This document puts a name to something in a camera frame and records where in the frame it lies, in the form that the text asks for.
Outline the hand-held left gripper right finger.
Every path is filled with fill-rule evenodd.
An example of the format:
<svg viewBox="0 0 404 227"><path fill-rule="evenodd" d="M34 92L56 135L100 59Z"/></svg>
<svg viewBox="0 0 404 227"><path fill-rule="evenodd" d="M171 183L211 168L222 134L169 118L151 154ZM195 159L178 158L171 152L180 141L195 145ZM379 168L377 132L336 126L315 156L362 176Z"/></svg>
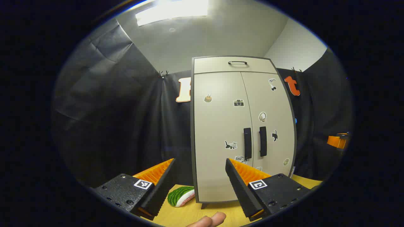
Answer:
<svg viewBox="0 0 404 227"><path fill-rule="evenodd" d="M287 210L311 193L311 189L287 175L269 175L234 159L226 159L225 171L250 221Z"/></svg>

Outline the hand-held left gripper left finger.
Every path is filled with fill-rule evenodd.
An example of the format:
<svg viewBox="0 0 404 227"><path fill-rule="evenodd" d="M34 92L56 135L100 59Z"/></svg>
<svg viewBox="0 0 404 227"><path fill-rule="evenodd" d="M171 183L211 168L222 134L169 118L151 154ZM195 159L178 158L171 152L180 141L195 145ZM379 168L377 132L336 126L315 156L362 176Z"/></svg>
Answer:
<svg viewBox="0 0 404 227"><path fill-rule="evenodd" d="M152 221L174 186L175 164L171 158L135 175L121 173L93 191L112 206Z"/></svg>

